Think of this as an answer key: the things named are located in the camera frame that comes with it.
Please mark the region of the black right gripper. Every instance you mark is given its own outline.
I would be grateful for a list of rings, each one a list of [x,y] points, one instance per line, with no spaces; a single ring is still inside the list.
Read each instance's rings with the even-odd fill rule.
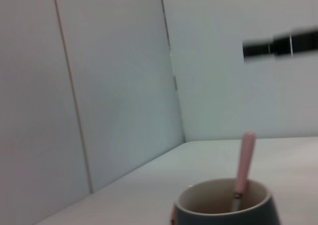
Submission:
[[[270,56],[295,56],[318,50],[318,29],[296,30],[273,39],[248,40],[242,43],[244,62]]]

